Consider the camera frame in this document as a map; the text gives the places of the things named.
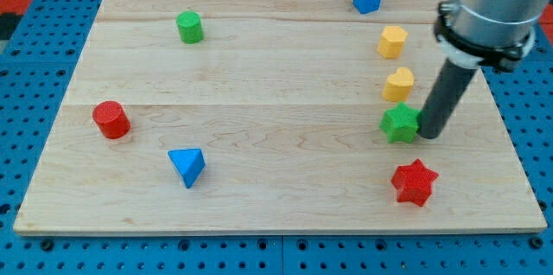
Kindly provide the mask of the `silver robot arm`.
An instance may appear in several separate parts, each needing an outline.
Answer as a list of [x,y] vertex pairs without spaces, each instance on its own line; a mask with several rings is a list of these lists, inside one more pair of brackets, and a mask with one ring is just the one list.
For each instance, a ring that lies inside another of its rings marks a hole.
[[446,0],[437,7],[435,38],[449,64],[511,73],[530,53],[549,1]]

